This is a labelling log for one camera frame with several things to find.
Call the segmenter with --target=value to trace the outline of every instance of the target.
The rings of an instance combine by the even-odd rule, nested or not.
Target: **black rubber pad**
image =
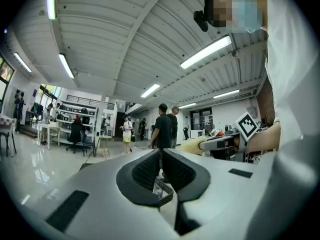
[[[64,232],[77,212],[80,210],[89,194],[74,191],[50,216],[46,222],[55,229]]]
[[[238,170],[238,169],[231,169],[229,171],[229,173],[231,174],[236,174],[236,175],[239,175],[239,176],[242,176],[242,177],[246,177],[246,178],[251,178],[252,176],[252,172],[248,172],[248,171],[245,171],[245,170]]]

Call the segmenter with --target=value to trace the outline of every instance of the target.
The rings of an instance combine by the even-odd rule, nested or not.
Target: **white shirt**
[[[309,130],[303,129],[303,119],[297,113],[297,104],[303,99],[294,99],[293,95],[296,95],[294,91],[306,75],[319,66],[319,44],[293,0],[267,0],[267,16],[269,37],[266,69],[273,89],[274,121],[279,121],[281,126],[282,146],[299,139],[303,134],[310,134]]]
[[[42,113],[42,120],[41,120],[41,122],[43,123],[43,124],[49,124],[49,116],[50,116],[50,112],[48,112],[48,110],[45,108],[44,110],[43,110],[43,113]]]
[[[123,124],[123,137],[131,137],[131,130],[129,130],[128,128],[131,128],[132,127],[132,122],[130,121],[125,121],[124,124]]]

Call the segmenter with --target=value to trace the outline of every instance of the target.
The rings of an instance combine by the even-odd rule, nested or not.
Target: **black t-shirt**
[[[171,138],[176,139],[177,138],[177,132],[178,132],[178,120],[177,117],[173,114],[167,114],[167,117],[171,120]]]
[[[141,128],[142,129],[146,128],[146,122],[144,120],[141,121]]]
[[[155,128],[159,129],[157,147],[160,149],[171,148],[171,120],[166,114],[160,115],[155,121]]]

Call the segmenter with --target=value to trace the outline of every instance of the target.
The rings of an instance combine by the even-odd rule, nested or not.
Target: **white corrugated ceiling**
[[[46,0],[27,0],[7,39],[32,64],[32,80],[153,106],[212,102],[215,93],[240,88],[255,95],[264,74],[266,35],[231,34],[232,45],[188,69],[180,63],[226,32],[193,20],[204,0],[57,0],[48,20]],[[237,58],[232,52],[237,50]],[[63,69],[65,53],[75,80]],[[154,83],[159,90],[143,100]]]

